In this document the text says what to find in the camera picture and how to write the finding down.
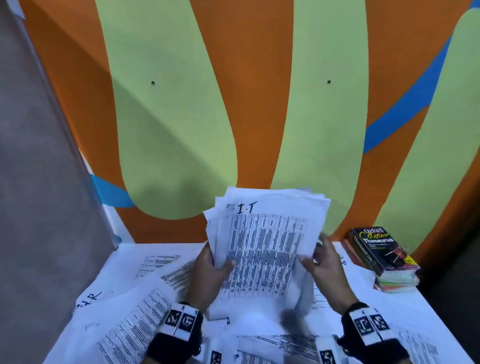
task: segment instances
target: book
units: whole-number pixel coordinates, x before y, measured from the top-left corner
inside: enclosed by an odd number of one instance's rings
[[[354,228],[349,240],[362,262],[375,272],[380,287],[418,284],[419,265],[384,228]]]

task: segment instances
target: gray partition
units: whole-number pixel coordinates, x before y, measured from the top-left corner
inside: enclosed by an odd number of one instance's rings
[[[0,362],[43,362],[76,297],[114,250],[93,191],[29,43],[2,1]]]

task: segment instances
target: book spine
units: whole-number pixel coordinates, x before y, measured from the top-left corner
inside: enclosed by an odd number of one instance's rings
[[[356,247],[360,257],[365,257],[366,263],[370,265],[377,276],[381,276],[384,272],[382,266],[377,262],[376,258],[371,254],[370,248],[367,247],[362,239],[354,232],[351,232],[353,246]]]

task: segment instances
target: painted wall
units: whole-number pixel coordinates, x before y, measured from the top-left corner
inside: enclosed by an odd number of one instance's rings
[[[104,204],[205,239],[229,185],[310,187],[325,229],[447,251],[480,202],[480,0],[22,0]]]

